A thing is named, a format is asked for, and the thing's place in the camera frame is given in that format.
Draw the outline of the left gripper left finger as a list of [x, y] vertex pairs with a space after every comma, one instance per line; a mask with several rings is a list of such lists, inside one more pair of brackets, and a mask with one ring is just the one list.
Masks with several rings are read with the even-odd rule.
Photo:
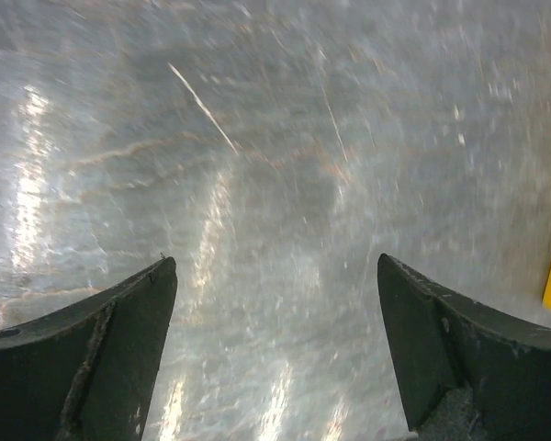
[[176, 291], [165, 257], [0, 330], [0, 440], [140, 440]]

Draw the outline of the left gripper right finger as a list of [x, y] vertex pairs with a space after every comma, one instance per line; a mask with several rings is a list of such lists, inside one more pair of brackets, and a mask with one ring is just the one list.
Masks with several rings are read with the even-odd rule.
[[467, 298], [382, 254], [379, 301], [411, 431], [469, 387], [491, 440], [551, 440], [551, 329]]

